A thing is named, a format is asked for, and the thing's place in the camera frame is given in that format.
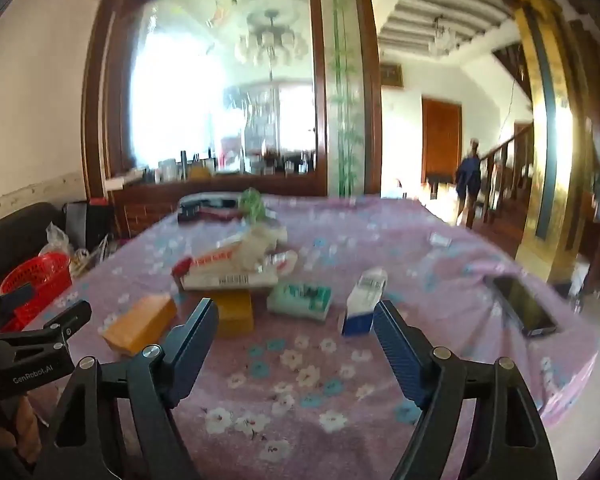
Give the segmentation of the yellow box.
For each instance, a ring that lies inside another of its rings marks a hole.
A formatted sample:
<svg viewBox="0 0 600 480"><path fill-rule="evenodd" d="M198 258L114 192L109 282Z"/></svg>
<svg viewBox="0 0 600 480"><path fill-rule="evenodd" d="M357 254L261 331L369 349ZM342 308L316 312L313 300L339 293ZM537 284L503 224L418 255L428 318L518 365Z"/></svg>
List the yellow box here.
<svg viewBox="0 0 600 480"><path fill-rule="evenodd" d="M248 290L217 290L210 292L210 298L219 312L216 336L237 338L253 331L254 318Z"/></svg>

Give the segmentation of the blue white small box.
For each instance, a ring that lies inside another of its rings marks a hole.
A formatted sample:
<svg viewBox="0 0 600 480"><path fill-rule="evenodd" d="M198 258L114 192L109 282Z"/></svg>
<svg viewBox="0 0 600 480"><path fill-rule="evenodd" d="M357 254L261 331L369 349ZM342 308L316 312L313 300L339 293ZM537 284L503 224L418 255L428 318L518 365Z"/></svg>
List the blue white small box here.
<svg viewBox="0 0 600 480"><path fill-rule="evenodd" d="M346 302L340 334L345 337L368 334L373 324L376 304L381 300L388 281L384 269L366 270L351 290Z"/></svg>

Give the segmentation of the long white red carton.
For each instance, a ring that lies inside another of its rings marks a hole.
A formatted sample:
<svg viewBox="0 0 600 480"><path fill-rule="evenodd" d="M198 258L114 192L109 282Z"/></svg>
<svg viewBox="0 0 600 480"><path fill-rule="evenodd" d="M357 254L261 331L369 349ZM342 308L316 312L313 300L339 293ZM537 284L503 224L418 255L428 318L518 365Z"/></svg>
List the long white red carton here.
<svg viewBox="0 0 600 480"><path fill-rule="evenodd" d="M268 288L291 274L298 261L296 252L286 250L266 255L258 270L239 270L230 261L238 243L216 248L198 257L184 258L172 268L171 275L175 284L188 292Z"/></svg>

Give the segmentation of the green white box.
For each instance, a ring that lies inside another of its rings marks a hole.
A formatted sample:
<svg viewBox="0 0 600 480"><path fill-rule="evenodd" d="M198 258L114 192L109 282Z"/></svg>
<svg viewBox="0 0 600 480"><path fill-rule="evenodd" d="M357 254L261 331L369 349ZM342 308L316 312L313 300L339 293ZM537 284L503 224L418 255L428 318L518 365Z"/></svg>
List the green white box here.
<svg viewBox="0 0 600 480"><path fill-rule="evenodd" d="M306 283L278 283L266 298L268 312L324 322L332 303L330 287Z"/></svg>

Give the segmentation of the white plastic bag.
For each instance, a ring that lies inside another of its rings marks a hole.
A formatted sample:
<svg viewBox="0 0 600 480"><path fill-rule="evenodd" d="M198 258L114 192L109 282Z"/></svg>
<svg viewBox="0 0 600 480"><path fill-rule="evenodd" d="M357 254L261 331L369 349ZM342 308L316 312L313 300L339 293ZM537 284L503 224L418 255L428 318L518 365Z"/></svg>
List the white plastic bag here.
<svg viewBox="0 0 600 480"><path fill-rule="evenodd" d="M258 270L264 263L265 256L279 243L286 243L287 240L287 230L283 226L254 224L248 231L242 233L242 238L235 247L230 261L239 270Z"/></svg>

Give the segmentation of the black sofa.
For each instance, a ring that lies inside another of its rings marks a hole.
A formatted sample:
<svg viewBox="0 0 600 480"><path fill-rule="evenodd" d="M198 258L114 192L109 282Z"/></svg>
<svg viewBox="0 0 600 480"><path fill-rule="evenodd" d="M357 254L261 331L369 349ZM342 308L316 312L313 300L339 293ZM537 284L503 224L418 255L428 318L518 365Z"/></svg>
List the black sofa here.
<svg viewBox="0 0 600 480"><path fill-rule="evenodd" d="M36 203L0 219L0 285L21 263L47 244L46 228L65 226L65 215L50 203Z"/></svg>

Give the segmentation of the clear plastic bag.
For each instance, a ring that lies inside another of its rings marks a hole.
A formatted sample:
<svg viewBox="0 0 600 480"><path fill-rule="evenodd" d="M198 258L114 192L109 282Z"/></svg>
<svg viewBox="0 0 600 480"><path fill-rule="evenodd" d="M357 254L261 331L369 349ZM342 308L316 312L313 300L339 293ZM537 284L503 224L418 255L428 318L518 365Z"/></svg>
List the clear plastic bag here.
<svg viewBox="0 0 600 480"><path fill-rule="evenodd" d="M51 252L58 252L69 258L73 256L74 250L70 243L68 235L61 229L50 222L46 226L46 244L38 253L40 256L50 254Z"/></svg>

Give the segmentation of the black smartphone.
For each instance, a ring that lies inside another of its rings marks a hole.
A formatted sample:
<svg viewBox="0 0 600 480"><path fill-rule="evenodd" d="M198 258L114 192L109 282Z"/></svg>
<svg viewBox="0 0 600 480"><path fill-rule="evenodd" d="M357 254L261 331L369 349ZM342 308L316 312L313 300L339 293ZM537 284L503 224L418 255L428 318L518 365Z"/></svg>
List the black smartphone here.
<svg viewBox="0 0 600 480"><path fill-rule="evenodd" d="M526 338L550 336L558 331L554 318L516 276L486 276L484 282Z"/></svg>

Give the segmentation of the black shopping bag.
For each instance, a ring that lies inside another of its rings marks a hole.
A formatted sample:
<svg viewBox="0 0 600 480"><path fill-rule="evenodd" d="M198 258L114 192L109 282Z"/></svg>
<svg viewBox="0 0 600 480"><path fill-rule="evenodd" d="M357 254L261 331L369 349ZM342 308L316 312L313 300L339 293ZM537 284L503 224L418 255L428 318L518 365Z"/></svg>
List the black shopping bag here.
<svg viewBox="0 0 600 480"><path fill-rule="evenodd" d="M106 202L92 203L90 200L66 203L65 233L74 249L83 248L91 252L104 240L114 226L114 210Z"/></svg>

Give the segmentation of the wooden counter ledge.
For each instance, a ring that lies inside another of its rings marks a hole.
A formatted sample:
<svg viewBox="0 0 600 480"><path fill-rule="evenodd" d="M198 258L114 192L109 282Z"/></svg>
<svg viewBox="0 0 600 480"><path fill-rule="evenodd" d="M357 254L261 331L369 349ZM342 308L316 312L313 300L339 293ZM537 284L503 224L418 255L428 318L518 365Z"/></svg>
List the wooden counter ledge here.
<svg viewBox="0 0 600 480"><path fill-rule="evenodd" d="M114 208L114 226L122 238L131 238L149 229L155 223L174 214L178 202L197 193L241 193L255 188L261 194L324 197L326 178L317 172L309 174L272 174L253 176L233 174L202 180L172 181L166 183L135 183L109 194Z"/></svg>

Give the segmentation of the pink floral tablecloth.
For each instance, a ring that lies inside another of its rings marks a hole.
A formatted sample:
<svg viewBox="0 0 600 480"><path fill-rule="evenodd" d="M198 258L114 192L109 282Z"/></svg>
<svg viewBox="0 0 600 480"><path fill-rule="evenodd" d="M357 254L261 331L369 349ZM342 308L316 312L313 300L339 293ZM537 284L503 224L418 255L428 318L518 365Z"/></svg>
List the pink floral tablecloth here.
<svg viewBox="0 0 600 480"><path fill-rule="evenodd" d="M38 317L87 321L31 391L44 479L551 479L592 330L414 200L172 216Z"/></svg>

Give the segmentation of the black case on table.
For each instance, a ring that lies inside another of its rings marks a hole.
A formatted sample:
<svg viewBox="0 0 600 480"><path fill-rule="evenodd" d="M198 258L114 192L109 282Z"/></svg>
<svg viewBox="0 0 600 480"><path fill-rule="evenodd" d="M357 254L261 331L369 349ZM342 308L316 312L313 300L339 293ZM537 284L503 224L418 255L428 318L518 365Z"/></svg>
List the black case on table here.
<svg viewBox="0 0 600 480"><path fill-rule="evenodd" d="M199 220L230 221L242 218L239 196L232 193L198 193L178 201L178 223Z"/></svg>

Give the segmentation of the wooden stair railing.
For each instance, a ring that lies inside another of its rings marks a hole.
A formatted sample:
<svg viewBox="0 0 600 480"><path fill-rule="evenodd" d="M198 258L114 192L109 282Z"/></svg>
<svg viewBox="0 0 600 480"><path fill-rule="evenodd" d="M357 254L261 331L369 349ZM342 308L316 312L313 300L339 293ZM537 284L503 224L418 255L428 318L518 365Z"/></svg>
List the wooden stair railing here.
<svg viewBox="0 0 600 480"><path fill-rule="evenodd" d="M466 226L475 220L484 224L503 221L521 232L526 223L532 174L534 129L532 122L514 125L514 134L482 156L481 188L474 208L468 212Z"/></svg>

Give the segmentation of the green crumpled cloth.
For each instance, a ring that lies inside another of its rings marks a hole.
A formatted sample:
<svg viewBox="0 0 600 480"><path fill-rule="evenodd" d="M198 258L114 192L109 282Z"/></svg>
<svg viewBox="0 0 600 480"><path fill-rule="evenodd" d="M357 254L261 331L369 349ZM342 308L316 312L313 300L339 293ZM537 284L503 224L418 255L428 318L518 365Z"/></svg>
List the green crumpled cloth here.
<svg viewBox="0 0 600 480"><path fill-rule="evenodd" d="M259 222L266 218L266 207L262 196L255 188L242 192L238 200L238 208L242 218L250 223Z"/></svg>

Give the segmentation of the wooden door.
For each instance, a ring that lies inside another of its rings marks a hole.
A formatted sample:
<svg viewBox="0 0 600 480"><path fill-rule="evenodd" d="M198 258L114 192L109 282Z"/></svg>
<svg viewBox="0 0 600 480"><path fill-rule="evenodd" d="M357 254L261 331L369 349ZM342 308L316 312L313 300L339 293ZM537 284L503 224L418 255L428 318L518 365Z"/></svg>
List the wooden door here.
<svg viewBox="0 0 600 480"><path fill-rule="evenodd" d="M422 98L422 182L451 183L460 164L462 106Z"/></svg>

